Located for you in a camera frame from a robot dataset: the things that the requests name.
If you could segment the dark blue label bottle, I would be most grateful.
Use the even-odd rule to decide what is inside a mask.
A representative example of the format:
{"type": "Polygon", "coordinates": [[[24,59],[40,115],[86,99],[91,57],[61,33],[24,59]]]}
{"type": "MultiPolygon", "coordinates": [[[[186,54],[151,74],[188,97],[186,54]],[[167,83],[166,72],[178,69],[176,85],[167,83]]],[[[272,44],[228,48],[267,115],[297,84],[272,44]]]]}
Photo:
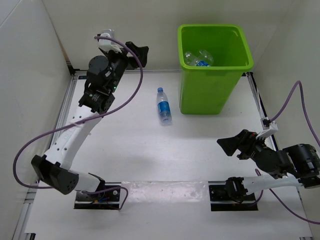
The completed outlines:
{"type": "Polygon", "coordinates": [[[188,66],[192,67],[211,67],[212,65],[209,65],[204,60],[201,60],[199,58],[200,54],[198,55],[191,53],[190,51],[187,51],[184,54],[184,63],[188,66]]]}

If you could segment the blue label water bottle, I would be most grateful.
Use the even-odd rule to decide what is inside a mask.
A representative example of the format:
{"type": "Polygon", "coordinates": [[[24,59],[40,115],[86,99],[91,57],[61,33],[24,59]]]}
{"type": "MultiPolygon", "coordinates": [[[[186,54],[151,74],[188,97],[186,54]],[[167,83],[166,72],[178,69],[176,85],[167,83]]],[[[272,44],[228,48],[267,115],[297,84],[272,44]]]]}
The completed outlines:
{"type": "Polygon", "coordinates": [[[169,105],[169,100],[162,87],[159,87],[157,89],[156,103],[157,103],[158,116],[161,124],[163,126],[171,125],[172,114],[171,114],[171,109],[169,105]]]}

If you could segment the clear crinkled plastic bottle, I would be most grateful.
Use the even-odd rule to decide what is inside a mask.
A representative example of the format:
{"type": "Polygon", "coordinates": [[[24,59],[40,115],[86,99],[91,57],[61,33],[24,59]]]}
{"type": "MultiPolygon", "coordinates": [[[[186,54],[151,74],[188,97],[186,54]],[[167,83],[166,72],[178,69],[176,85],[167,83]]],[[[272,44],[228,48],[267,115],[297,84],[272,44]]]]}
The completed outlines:
{"type": "Polygon", "coordinates": [[[205,61],[209,65],[212,65],[214,63],[213,56],[207,50],[200,49],[198,52],[199,52],[199,58],[201,60],[205,61]]]}

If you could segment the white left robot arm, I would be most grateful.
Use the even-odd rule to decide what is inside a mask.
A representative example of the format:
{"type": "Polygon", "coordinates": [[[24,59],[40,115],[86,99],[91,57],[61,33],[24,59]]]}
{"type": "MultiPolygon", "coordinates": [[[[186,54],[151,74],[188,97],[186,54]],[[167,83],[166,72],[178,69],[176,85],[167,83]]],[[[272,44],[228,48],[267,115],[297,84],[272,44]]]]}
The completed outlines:
{"type": "Polygon", "coordinates": [[[77,191],[89,194],[94,201],[105,195],[102,178],[76,172],[71,166],[79,148],[115,100],[113,93],[125,70],[147,64],[148,46],[138,47],[131,41],[127,41],[125,46],[99,47],[102,55],[93,57],[88,63],[84,93],[71,127],[64,130],[42,156],[35,155],[31,160],[39,180],[64,195],[77,191]]]}

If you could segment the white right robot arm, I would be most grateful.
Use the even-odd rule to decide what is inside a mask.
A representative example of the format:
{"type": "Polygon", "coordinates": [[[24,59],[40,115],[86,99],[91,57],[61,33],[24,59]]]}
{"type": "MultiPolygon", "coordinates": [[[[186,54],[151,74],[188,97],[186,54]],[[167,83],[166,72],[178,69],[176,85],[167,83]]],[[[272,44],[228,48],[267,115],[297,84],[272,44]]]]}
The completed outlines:
{"type": "Polygon", "coordinates": [[[320,186],[320,158],[312,145],[301,143],[273,150],[265,139],[262,133],[244,129],[234,137],[217,140],[227,156],[239,151],[239,160],[251,159],[266,173],[257,177],[228,178],[224,187],[227,198],[241,200],[255,192],[286,186],[305,189],[320,186]]]}

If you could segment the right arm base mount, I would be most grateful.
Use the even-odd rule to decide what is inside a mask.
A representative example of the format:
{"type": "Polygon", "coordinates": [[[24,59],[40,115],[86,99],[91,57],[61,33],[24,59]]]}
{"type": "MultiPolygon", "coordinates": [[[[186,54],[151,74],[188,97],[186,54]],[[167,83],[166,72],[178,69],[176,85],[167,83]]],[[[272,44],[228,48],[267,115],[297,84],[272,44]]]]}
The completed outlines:
{"type": "Polygon", "coordinates": [[[209,200],[212,212],[258,211],[254,193],[245,196],[230,197],[221,181],[209,181],[209,200]]]}

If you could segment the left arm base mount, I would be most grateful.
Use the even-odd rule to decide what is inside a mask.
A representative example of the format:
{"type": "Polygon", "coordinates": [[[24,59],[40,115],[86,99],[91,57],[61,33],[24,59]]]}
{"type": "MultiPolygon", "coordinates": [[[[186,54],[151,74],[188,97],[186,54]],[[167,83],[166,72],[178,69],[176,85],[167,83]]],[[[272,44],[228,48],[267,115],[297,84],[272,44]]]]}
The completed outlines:
{"type": "Polygon", "coordinates": [[[118,210],[120,208],[120,185],[105,185],[111,189],[99,194],[86,194],[77,192],[74,209],[76,210],[118,210]]]}

